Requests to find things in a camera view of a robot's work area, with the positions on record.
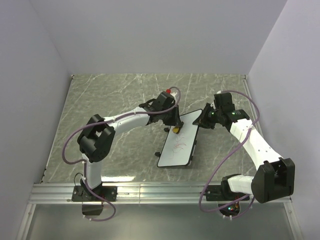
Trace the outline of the yellow whiteboard eraser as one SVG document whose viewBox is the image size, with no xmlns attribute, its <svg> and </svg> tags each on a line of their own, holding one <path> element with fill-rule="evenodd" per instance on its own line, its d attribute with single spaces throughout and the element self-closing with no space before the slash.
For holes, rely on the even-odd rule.
<svg viewBox="0 0 320 240">
<path fill-rule="evenodd" d="M 179 132 L 181 131 L 181 127 L 180 126 L 175 126 L 172 128 L 172 132 L 174 134 L 179 134 Z"/>
</svg>

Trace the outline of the black framed whiteboard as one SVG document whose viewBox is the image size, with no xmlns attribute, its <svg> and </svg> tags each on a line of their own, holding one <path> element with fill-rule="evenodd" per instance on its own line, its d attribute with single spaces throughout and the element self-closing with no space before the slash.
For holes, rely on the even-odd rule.
<svg viewBox="0 0 320 240">
<path fill-rule="evenodd" d="M 158 157 L 157 167 L 185 167 L 191 164 L 199 131 L 199 127 L 193 122 L 201 113 L 202 110 L 197 109 L 181 115 L 183 127 L 179 133 L 175 133 L 172 127 L 168 129 L 162 150 L 155 154 Z"/>
</svg>

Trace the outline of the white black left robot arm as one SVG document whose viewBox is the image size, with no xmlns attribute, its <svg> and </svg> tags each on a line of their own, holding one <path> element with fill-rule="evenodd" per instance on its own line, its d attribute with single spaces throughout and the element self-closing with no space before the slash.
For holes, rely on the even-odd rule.
<svg viewBox="0 0 320 240">
<path fill-rule="evenodd" d="M 95 114 L 90 118 L 77 138 L 85 161 L 81 185 L 84 187 L 83 195 L 89 201 L 96 201 L 101 196 L 101 161 L 109 154 L 114 138 L 158 121 L 172 126 L 173 132 L 178 134 L 184 125 L 179 114 L 180 99 L 180 90 L 171 87 L 131 111 L 105 118 Z"/>
</svg>

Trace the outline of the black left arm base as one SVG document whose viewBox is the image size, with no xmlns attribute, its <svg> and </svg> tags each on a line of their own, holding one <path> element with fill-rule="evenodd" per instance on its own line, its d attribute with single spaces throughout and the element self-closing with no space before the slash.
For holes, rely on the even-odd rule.
<svg viewBox="0 0 320 240">
<path fill-rule="evenodd" d="M 104 206 L 108 204 L 113 209 L 112 217 L 116 213 L 113 202 L 117 199 L 117 186 L 103 186 L 88 190 L 85 185 L 76 185 L 73 188 L 71 201 L 82 203 L 81 211 L 85 217 L 97 217 L 103 212 Z"/>
</svg>

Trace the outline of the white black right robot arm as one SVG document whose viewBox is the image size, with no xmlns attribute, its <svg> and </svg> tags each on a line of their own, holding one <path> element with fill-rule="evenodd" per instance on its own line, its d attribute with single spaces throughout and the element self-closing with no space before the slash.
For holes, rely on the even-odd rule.
<svg viewBox="0 0 320 240">
<path fill-rule="evenodd" d="M 294 193 L 294 162 L 269 146 L 243 109 L 236 110 L 234 105 L 213 108 L 207 103 L 193 122 L 204 129 L 214 129 L 216 124 L 225 127 L 240 142 L 256 168 L 254 176 L 233 174 L 223 177 L 220 193 L 224 199 L 252 195 L 262 204 Z"/>
</svg>

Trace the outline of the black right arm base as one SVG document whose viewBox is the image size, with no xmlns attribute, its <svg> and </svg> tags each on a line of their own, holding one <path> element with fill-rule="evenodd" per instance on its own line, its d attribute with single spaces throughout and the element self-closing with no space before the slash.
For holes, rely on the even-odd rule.
<svg viewBox="0 0 320 240">
<path fill-rule="evenodd" d="M 228 175 L 222 178 L 220 185 L 210 184 L 204 192 L 206 201 L 207 202 L 212 202 L 212 201 L 232 202 L 234 200 L 237 200 L 245 196 L 246 195 L 245 193 L 231 191 L 231 187 L 228 183 L 228 180 L 234 177 L 236 177 L 236 180 L 238 180 L 239 177 L 243 177 L 243 175 L 240 175 L 240 174 Z M 239 201 L 235 202 L 227 207 L 220 209 L 219 213 L 223 217 L 229 217 L 229 218 L 238 217 L 241 214 L 240 202 Z"/>
</svg>

